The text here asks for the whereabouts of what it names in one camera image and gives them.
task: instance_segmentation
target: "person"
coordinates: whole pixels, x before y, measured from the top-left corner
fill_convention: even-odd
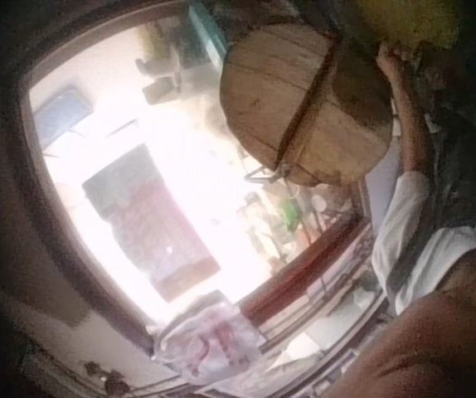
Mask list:
[[[406,55],[382,43],[376,61],[401,121],[403,173],[372,253],[387,290],[433,187],[434,154]],[[476,397],[476,226],[436,230],[392,305],[399,316],[322,398]]]

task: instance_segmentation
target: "white shirt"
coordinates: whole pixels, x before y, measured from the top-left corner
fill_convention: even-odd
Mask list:
[[[422,206],[429,194],[430,182],[420,172],[406,172],[396,182],[395,194],[372,252],[372,266],[384,290],[389,273],[419,225]],[[396,313],[400,315],[410,303],[433,292],[455,262],[474,249],[476,227],[437,230],[396,295]]]

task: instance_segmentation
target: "skin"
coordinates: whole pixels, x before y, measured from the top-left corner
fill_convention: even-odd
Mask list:
[[[429,177],[430,136],[414,101],[406,54],[381,46],[401,120],[404,172]],[[461,257],[437,290],[415,301],[322,398],[476,397],[476,250]]]

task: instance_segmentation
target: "hand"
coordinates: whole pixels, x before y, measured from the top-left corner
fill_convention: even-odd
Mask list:
[[[397,85],[406,78],[409,61],[411,61],[411,53],[408,50],[399,46],[390,46],[385,42],[380,44],[376,63],[391,85]]]

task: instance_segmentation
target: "plastic bag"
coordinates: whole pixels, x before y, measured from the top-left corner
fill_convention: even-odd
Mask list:
[[[237,376],[261,358],[262,335],[219,291],[198,299],[157,337],[155,359],[195,385]]]

